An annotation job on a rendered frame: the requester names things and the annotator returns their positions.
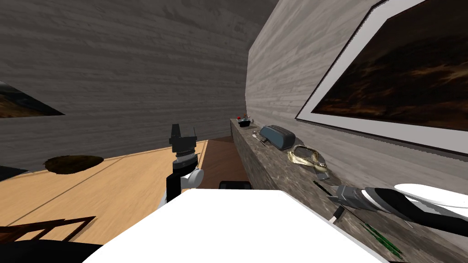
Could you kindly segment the blue-grey toaster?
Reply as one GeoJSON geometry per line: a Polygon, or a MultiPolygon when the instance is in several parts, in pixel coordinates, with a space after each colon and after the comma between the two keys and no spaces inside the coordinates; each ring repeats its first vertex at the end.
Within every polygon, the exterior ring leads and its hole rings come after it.
{"type": "Polygon", "coordinates": [[[262,127],[260,135],[280,151],[292,148],[296,140],[294,133],[276,125],[262,127]]]}

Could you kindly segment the white plate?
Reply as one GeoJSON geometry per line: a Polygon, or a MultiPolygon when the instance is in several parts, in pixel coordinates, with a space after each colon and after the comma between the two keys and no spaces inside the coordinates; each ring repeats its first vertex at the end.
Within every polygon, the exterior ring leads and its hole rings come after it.
{"type": "Polygon", "coordinates": [[[422,184],[398,184],[394,189],[424,212],[468,221],[468,195],[422,184]]]}

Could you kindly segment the dark landscape wall picture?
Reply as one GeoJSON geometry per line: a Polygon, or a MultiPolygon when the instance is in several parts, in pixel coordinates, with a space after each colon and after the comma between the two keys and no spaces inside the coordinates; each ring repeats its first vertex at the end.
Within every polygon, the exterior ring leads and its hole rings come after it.
{"type": "Polygon", "coordinates": [[[62,112],[0,81],[0,118],[62,115],[62,112]]]}

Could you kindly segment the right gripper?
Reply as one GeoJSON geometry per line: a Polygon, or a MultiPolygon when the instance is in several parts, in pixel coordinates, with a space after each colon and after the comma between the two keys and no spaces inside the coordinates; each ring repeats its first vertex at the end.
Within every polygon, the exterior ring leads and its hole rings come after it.
{"type": "Polygon", "coordinates": [[[358,194],[359,188],[339,185],[333,186],[332,189],[335,190],[335,195],[328,195],[327,198],[334,203],[340,204],[340,206],[338,206],[332,217],[329,219],[330,223],[335,224],[343,217],[346,209],[341,205],[360,210],[367,208],[365,206],[364,199],[358,194]]]}

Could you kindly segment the large white-framed dark picture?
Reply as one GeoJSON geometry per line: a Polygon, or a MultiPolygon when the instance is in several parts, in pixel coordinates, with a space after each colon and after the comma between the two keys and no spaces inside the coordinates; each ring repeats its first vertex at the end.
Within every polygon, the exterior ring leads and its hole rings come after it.
{"type": "Polygon", "coordinates": [[[380,0],[296,119],[468,155],[468,0],[380,0]]]}

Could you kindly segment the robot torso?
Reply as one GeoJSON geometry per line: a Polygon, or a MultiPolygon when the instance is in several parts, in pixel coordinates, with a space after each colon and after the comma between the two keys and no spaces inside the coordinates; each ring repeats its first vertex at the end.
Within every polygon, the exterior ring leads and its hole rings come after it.
{"type": "Polygon", "coordinates": [[[83,263],[388,263],[280,190],[189,189],[83,263]]]}

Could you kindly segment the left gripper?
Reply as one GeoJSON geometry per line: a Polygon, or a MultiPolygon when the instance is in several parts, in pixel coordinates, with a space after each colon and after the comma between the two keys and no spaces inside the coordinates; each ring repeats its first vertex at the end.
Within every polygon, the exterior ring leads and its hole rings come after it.
{"type": "Polygon", "coordinates": [[[176,154],[190,154],[195,152],[197,143],[197,135],[195,127],[193,126],[193,136],[181,137],[181,130],[179,124],[172,124],[171,138],[169,144],[172,147],[172,152],[176,154]]]}

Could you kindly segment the dark brown oval rug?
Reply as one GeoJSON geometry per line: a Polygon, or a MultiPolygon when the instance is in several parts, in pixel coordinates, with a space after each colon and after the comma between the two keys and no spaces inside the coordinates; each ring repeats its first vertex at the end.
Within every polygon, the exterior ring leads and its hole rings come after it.
{"type": "Polygon", "coordinates": [[[65,155],[47,159],[43,165],[49,172],[74,174],[102,163],[104,158],[91,155],[65,155]]]}

